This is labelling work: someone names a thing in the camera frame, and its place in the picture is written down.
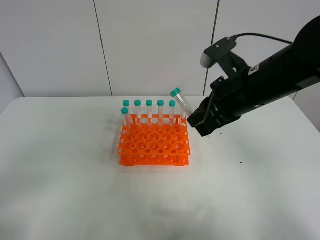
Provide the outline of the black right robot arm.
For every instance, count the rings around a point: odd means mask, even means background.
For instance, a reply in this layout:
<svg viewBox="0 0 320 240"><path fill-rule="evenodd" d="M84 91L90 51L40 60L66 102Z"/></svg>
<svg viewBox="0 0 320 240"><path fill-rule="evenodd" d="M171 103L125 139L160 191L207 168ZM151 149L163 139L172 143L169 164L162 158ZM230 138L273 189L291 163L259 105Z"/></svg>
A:
<svg viewBox="0 0 320 240"><path fill-rule="evenodd" d="M250 67L232 50L239 35L204 50L200 64L218 64L227 75L211 83L211 94L187 118L205 137L240 117L320 81L320 18L311 20L287 47Z"/></svg>

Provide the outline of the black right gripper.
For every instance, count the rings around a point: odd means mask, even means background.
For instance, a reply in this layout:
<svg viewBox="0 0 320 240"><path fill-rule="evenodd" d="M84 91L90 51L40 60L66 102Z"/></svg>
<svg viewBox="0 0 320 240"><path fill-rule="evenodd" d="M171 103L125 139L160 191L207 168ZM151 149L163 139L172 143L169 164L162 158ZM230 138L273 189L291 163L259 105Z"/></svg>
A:
<svg viewBox="0 0 320 240"><path fill-rule="evenodd" d="M188 117L190 125L202 136L212 134L216 129L221 128L239 119L232 111L240 102L239 94L244 89L244 75L248 72L249 66L238 55L229 52L218 61L227 78L220 76L210 87L213 92L206 97L199 107Z"/></svg>

